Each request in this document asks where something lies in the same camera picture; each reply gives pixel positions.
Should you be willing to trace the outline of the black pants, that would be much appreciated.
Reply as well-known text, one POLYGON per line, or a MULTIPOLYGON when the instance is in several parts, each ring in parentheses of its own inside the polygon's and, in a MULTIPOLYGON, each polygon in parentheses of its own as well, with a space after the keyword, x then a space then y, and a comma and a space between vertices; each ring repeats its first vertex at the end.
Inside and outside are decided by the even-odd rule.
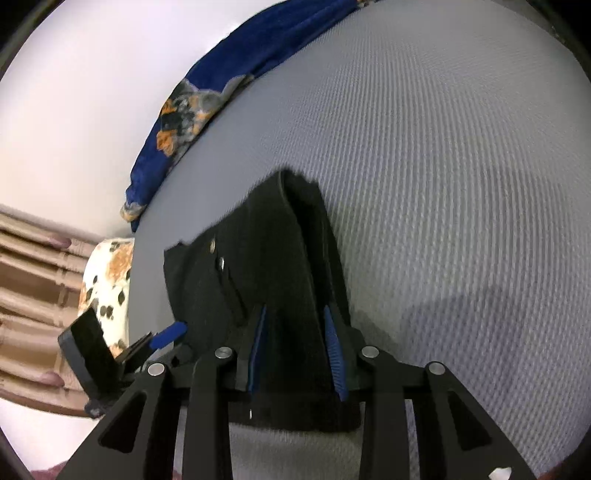
POLYGON ((189 243, 164 253, 174 318, 195 356, 238 349, 252 309, 266 305, 252 394, 228 385, 235 423, 291 431, 351 432, 356 400, 341 400, 325 347, 324 309, 351 324, 337 242, 318 183, 289 169, 256 185, 245 201, 189 243))

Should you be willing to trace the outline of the white floral pillow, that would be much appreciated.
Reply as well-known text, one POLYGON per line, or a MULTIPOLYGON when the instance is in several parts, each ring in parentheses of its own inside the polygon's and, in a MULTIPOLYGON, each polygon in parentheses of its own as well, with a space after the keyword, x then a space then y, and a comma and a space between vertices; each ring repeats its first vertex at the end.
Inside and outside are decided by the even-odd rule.
POLYGON ((114 357, 129 345, 129 287, 133 238, 106 239, 91 253, 82 280, 78 314, 95 311, 103 338, 114 357))

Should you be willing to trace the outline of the beige curtain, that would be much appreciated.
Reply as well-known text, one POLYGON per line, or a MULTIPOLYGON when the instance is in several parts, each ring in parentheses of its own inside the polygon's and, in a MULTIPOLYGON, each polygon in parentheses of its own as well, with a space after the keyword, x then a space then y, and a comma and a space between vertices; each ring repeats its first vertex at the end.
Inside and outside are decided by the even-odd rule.
POLYGON ((1 397, 83 417, 87 395, 58 346, 78 316, 82 274, 96 242, 1 207, 1 397))

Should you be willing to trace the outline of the blue floral blanket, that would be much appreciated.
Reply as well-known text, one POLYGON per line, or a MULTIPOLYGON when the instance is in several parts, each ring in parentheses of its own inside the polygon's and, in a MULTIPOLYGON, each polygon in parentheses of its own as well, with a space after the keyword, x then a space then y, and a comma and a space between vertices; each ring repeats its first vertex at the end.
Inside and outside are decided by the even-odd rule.
POLYGON ((283 1, 256 13, 201 57, 160 108, 130 172, 120 215, 132 231, 170 171, 238 92, 368 1, 283 1))

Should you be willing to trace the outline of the grey mesh mattress cover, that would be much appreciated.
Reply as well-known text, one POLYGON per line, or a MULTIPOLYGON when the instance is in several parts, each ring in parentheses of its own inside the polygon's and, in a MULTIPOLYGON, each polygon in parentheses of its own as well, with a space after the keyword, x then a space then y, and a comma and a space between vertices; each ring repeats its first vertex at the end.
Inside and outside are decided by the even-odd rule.
POLYGON ((288 166, 331 218, 353 324, 447 365, 535 474, 590 426, 590 83, 494 1, 380 1, 254 80, 135 235, 129 331, 172 320, 163 253, 288 166))

